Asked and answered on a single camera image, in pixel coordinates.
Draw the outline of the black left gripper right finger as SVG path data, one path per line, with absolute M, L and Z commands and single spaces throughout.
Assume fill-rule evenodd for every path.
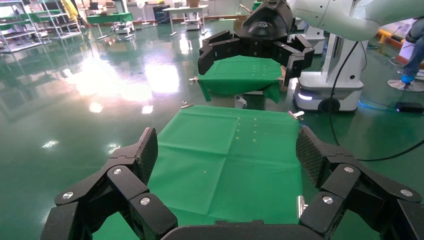
M 382 240 L 424 237 L 422 196 L 365 167 L 351 152 L 321 141 L 302 126 L 295 152 L 318 190 L 299 217 L 301 225 L 329 240 L 345 212 L 356 213 Z

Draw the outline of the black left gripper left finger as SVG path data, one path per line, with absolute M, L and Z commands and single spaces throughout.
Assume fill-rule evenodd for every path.
M 41 239 L 91 240 L 116 213 L 139 239 L 162 239 L 178 219 L 148 188 L 158 149 L 157 132 L 148 127 L 135 144 L 115 150 L 100 170 L 59 193 Z

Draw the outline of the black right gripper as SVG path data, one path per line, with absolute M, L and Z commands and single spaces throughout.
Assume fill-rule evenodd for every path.
M 273 58 L 285 67 L 284 86 L 299 78 L 312 65 L 315 48 L 303 35 L 287 42 L 294 16 L 285 0 L 264 0 L 234 31 L 224 30 L 202 41 L 197 61 L 198 73 L 205 75 L 215 61 L 235 56 Z

